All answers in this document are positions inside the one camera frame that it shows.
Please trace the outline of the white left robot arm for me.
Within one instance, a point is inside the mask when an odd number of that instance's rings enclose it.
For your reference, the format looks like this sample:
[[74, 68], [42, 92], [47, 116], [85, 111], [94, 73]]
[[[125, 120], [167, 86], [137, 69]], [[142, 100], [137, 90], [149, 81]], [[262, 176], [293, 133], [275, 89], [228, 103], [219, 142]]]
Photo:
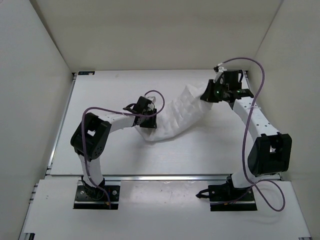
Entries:
[[156, 113], [154, 96], [140, 96], [137, 103], [124, 108], [125, 113], [112, 113], [98, 116], [87, 112], [71, 137], [70, 144], [78, 155], [83, 177], [83, 185], [93, 199], [99, 199], [105, 192], [105, 179], [101, 172], [100, 155], [103, 153], [109, 134], [139, 126], [156, 129]]

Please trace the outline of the white skirt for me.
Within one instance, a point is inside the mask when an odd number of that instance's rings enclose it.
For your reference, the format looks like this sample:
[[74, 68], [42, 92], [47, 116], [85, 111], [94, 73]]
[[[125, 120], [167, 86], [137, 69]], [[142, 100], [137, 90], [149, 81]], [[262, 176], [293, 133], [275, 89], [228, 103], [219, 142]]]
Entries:
[[165, 104], [156, 116], [155, 129], [136, 127], [135, 129], [148, 142], [172, 139], [186, 131], [209, 113], [213, 104], [201, 100], [207, 85], [205, 83], [187, 84], [182, 93]]

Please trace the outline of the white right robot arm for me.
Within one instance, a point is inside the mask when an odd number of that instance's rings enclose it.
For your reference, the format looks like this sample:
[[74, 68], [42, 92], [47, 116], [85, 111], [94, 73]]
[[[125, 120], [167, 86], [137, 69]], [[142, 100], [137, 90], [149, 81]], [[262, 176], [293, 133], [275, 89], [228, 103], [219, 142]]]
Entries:
[[289, 168], [292, 138], [282, 134], [264, 116], [254, 101], [254, 95], [245, 82], [242, 70], [226, 70], [215, 67], [216, 77], [208, 81], [200, 97], [208, 103], [226, 102], [245, 124], [253, 145], [244, 156], [242, 169], [233, 173], [230, 184], [224, 187], [224, 195], [236, 200], [242, 195], [242, 188], [261, 180], [265, 175], [286, 172]]

